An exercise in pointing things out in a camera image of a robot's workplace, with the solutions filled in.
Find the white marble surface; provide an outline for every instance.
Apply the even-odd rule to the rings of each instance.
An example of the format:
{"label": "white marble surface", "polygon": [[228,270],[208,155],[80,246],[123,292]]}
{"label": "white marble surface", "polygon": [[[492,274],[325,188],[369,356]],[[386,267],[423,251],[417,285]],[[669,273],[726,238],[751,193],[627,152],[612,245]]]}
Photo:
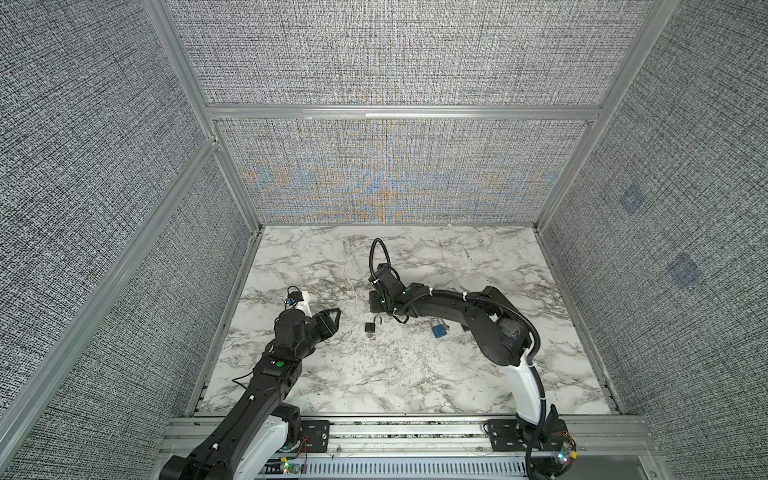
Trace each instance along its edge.
{"label": "white marble surface", "polygon": [[[287,402],[318,412],[514,412],[499,368],[471,333],[447,322],[436,339],[429,321],[401,325],[383,316],[376,333],[368,307],[368,252],[386,242],[403,282],[479,291],[499,288],[538,328],[538,370],[560,413],[607,414],[591,365],[568,318],[533,232],[525,227],[268,227],[248,276],[201,410],[226,411],[273,338],[286,287],[314,295],[313,312],[338,306],[339,332],[306,358]],[[375,263],[383,261],[379,252]]]}

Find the padlock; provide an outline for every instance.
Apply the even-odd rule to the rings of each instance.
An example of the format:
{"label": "padlock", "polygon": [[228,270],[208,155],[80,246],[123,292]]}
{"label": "padlock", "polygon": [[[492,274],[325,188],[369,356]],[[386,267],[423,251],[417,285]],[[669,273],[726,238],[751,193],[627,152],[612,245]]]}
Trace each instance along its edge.
{"label": "padlock", "polygon": [[432,327],[432,333],[435,334],[435,338],[438,339],[441,336],[445,336],[447,333],[442,323],[438,322],[437,325],[432,325],[432,320],[429,320],[429,325]]}

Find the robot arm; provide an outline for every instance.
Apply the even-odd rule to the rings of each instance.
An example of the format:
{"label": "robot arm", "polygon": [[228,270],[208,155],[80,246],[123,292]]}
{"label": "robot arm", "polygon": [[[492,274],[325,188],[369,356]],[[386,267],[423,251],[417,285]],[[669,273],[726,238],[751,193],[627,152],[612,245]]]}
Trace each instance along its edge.
{"label": "robot arm", "polygon": [[[382,246],[386,263],[379,264],[374,270],[373,254],[377,244]],[[421,283],[411,283],[406,287],[392,267],[389,252],[379,238],[371,246],[369,269],[369,281],[375,288],[369,295],[371,312],[386,312],[400,323],[408,322],[412,316],[434,316],[461,323],[475,337],[482,354],[502,368],[517,405],[515,434],[519,442],[508,445],[525,445],[529,476],[559,476],[570,468],[575,458],[572,455],[575,445],[565,422],[558,418],[554,405],[546,414],[544,386],[533,362],[541,339],[530,320],[491,286],[475,293],[436,290]],[[555,450],[557,455],[554,460],[531,460],[533,448]]]}
{"label": "robot arm", "polygon": [[[301,307],[301,294],[289,295]],[[300,435],[298,407],[281,403],[301,374],[301,361],[315,346],[339,330],[341,310],[323,310],[308,317],[309,307],[284,310],[275,320],[275,340],[253,367],[245,393],[204,442],[186,458],[171,457],[161,480],[232,480],[252,478],[270,456],[295,445]]]}

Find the blue square mark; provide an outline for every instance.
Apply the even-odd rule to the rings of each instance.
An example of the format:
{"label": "blue square mark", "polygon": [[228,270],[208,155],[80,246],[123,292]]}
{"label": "blue square mark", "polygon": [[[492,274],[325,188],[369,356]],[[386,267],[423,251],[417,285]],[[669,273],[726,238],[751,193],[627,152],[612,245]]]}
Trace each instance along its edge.
{"label": "blue square mark", "polygon": [[681,253],[667,264],[667,273],[679,288],[693,285],[701,278],[701,268],[687,253]]}
{"label": "blue square mark", "polygon": [[640,209],[640,205],[642,205],[644,201],[645,196],[643,196],[643,192],[641,192],[640,186],[637,184],[630,185],[627,188],[627,191],[624,192],[624,195],[619,199],[621,206],[624,207],[630,215],[637,213]]}

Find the textured wall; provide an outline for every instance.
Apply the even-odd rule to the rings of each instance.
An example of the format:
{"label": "textured wall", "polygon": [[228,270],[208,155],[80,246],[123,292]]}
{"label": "textured wall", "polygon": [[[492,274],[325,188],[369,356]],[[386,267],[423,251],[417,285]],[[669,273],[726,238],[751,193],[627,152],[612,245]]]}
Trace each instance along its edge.
{"label": "textured wall", "polygon": [[599,104],[651,0],[169,0],[208,100]]}
{"label": "textured wall", "polygon": [[192,395],[249,235],[210,160],[0,478],[146,478]]}
{"label": "textured wall", "polygon": [[267,223],[533,222],[584,122],[227,120]]}
{"label": "textured wall", "polygon": [[138,0],[0,15],[2,414],[203,137]]}
{"label": "textured wall", "polygon": [[766,25],[683,0],[544,235],[679,480],[768,469]]}

